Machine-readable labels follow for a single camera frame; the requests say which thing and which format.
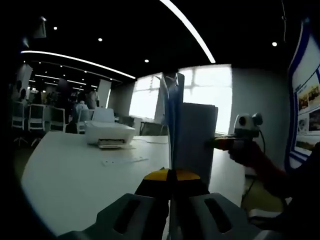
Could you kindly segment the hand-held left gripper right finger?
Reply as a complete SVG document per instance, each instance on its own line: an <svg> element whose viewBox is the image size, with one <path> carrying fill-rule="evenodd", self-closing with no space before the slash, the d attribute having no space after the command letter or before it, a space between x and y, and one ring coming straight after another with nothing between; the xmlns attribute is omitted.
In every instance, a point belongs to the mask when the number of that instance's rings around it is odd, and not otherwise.
<svg viewBox="0 0 320 240"><path fill-rule="evenodd" d="M283 235L250 223L243 209L210 193L200 177L175 170L174 202L184 240L281 240Z"/></svg>

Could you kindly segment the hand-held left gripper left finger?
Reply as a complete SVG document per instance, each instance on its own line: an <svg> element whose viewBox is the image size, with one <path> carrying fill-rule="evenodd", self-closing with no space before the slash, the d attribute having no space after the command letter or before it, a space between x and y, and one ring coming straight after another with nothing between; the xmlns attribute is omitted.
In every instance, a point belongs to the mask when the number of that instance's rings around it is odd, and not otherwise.
<svg viewBox="0 0 320 240"><path fill-rule="evenodd" d="M133 194L126 193L101 210L95 223L70 231L59 240L160 240L169 216L173 171L146 175Z"/></svg>

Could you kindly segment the person's right hand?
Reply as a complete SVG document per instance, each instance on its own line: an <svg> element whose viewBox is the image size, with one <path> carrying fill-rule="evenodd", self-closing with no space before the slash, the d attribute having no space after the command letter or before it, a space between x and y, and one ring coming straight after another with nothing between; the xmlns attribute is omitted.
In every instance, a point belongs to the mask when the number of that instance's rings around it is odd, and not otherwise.
<svg viewBox="0 0 320 240"><path fill-rule="evenodd" d="M257 145L254 141L235 140L228 154L232 160L245 167L253 167L256 158Z"/></svg>

